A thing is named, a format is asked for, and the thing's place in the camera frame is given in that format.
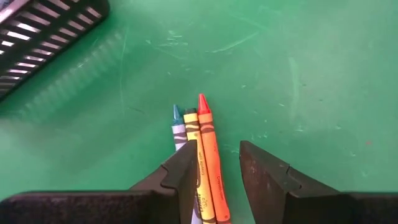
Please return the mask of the yellow crayon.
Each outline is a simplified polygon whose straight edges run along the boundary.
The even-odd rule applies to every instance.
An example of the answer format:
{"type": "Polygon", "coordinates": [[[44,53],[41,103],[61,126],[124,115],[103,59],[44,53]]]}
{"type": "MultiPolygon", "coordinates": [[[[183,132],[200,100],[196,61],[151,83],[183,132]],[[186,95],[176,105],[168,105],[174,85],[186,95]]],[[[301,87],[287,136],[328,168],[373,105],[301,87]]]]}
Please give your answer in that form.
{"type": "Polygon", "coordinates": [[[197,141],[197,200],[203,224],[216,224],[216,215],[211,194],[208,169],[201,139],[196,108],[186,109],[183,115],[188,140],[197,141]]]}

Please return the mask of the blue crayon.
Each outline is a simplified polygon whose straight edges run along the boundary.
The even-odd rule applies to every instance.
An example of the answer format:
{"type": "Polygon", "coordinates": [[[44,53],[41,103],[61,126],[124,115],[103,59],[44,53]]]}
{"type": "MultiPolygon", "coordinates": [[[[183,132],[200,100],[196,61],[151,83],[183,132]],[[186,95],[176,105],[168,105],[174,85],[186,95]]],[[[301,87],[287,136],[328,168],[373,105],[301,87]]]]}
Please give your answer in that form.
{"type": "MultiPolygon", "coordinates": [[[[181,114],[177,105],[173,105],[172,133],[174,138],[175,150],[177,151],[182,146],[184,146],[184,144],[188,141],[183,115],[181,114]]],[[[191,224],[203,224],[198,209],[197,194],[195,194],[193,199],[193,212],[192,212],[191,224]]]]}

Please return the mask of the orange crayon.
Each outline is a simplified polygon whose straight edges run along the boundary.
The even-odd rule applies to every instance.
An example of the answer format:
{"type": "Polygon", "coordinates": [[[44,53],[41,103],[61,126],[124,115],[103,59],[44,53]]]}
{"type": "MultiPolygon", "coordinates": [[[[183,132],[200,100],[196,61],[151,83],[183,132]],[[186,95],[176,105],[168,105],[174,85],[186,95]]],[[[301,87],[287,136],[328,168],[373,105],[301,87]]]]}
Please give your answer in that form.
{"type": "Polygon", "coordinates": [[[221,160],[216,139],[213,115],[204,94],[198,96],[198,120],[206,166],[215,208],[217,224],[232,224],[231,213],[224,190],[221,160]]]}

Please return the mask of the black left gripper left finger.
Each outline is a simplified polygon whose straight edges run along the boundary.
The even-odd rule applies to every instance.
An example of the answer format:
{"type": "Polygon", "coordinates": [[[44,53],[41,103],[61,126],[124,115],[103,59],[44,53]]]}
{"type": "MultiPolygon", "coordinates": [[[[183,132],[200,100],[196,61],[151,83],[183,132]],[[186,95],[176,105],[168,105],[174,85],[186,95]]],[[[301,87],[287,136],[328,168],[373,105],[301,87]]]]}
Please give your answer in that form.
{"type": "Polygon", "coordinates": [[[127,190],[30,191],[0,201],[0,224],[190,224],[197,142],[127,190]]]}

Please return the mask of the black mesh basket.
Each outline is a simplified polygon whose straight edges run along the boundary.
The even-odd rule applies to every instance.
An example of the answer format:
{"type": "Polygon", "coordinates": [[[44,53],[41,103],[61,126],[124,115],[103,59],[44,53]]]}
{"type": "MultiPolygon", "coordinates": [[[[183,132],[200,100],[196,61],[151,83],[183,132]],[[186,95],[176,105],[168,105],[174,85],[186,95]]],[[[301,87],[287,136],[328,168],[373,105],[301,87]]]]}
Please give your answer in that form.
{"type": "Polygon", "coordinates": [[[0,101],[92,30],[109,0],[0,0],[0,101]]]}

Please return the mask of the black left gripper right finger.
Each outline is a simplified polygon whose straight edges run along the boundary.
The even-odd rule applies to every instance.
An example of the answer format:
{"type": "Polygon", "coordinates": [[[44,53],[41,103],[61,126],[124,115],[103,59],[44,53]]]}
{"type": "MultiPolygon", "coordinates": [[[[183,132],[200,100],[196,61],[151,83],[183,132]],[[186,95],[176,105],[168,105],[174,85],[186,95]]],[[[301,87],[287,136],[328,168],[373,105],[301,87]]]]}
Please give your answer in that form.
{"type": "Polygon", "coordinates": [[[241,141],[242,180],[256,224],[398,224],[398,192],[342,192],[241,141]]]}

